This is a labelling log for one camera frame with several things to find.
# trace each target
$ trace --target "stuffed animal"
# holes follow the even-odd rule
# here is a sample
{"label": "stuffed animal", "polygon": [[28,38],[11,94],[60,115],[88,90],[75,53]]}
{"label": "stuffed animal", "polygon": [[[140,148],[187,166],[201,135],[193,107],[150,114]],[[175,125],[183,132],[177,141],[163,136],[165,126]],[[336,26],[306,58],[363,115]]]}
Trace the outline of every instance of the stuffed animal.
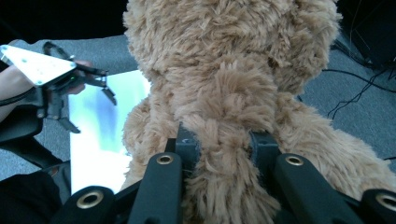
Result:
{"label": "stuffed animal", "polygon": [[186,179],[187,223],[273,223],[279,202],[259,184],[249,132],[270,133],[282,152],[306,157],[355,199],[396,190],[386,161],[294,99],[329,61],[341,19],[334,1],[130,0],[123,17],[151,83],[124,125],[133,154],[124,188],[182,122],[202,147]]}

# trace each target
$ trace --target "gray carpet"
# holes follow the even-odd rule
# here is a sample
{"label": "gray carpet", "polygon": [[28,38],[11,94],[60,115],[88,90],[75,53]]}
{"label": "gray carpet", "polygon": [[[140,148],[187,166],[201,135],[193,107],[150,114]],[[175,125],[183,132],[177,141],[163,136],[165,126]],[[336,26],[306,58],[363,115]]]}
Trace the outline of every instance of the gray carpet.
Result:
{"label": "gray carpet", "polygon": [[[44,41],[29,46],[21,41],[16,47],[41,51]],[[126,37],[113,36],[91,40],[53,41],[68,53],[76,55],[77,59],[89,60],[99,68],[117,74],[135,70],[137,65],[127,49]],[[370,79],[377,71],[366,69],[350,60],[340,51],[333,50],[329,68],[356,73]],[[378,77],[375,82],[381,86],[396,90],[396,80],[388,80],[389,71]],[[323,72],[318,78],[309,82],[301,98],[307,105],[312,105],[318,112],[327,116],[338,102],[349,100],[358,94],[366,83],[352,76]],[[396,95],[369,88],[356,104],[351,104],[338,111],[332,124],[336,129],[355,135],[371,145],[378,157],[386,158],[396,155]],[[62,160],[69,160],[69,134],[56,121],[45,120],[44,129],[37,137],[46,148]],[[12,153],[0,150],[0,179],[15,174],[29,174],[36,171],[27,161]],[[390,166],[396,172],[395,162]]]}

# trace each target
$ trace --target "brown fur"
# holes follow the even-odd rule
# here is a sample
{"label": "brown fur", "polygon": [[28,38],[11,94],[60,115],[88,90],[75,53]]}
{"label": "brown fur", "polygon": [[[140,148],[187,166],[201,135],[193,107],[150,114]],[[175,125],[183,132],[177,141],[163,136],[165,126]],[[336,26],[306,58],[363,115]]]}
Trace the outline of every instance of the brown fur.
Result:
{"label": "brown fur", "polygon": [[130,0],[124,20],[130,51],[151,82],[124,126],[134,156],[124,188],[182,121],[202,144],[186,180],[186,222],[272,223],[279,204],[258,183],[250,131],[271,133],[283,152],[307,157],[354,198],[396,189],[369,146],[293,99],[328,63],[340,20],[333,1]]}

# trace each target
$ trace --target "teddy bear's head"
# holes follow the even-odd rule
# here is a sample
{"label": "teddy bear's head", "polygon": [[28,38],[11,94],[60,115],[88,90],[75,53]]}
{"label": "teddy bear's head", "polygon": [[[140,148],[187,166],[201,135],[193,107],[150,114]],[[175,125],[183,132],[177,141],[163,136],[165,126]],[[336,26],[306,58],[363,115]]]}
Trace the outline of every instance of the teddy bear's head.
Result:
{"label": "teddy bear's head", "polygon": [[326,66],[339,19],[333,0],[131,0],[124,14],[150,81],[174,67],[210,72],[237,62],[293,94]]}

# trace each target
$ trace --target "black chair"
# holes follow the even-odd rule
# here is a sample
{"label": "black chair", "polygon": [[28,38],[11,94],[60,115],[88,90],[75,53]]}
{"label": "black chair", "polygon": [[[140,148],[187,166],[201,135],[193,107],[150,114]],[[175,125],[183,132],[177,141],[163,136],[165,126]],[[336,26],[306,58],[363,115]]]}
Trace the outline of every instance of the black chair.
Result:
{"label": "black chair", "polygon": [[43,119],[37,106],[19,105],[0,122],[0,148],[13,152],[30,163],[47,168],[63,161],[52,155],[34,136],[41,133]]}

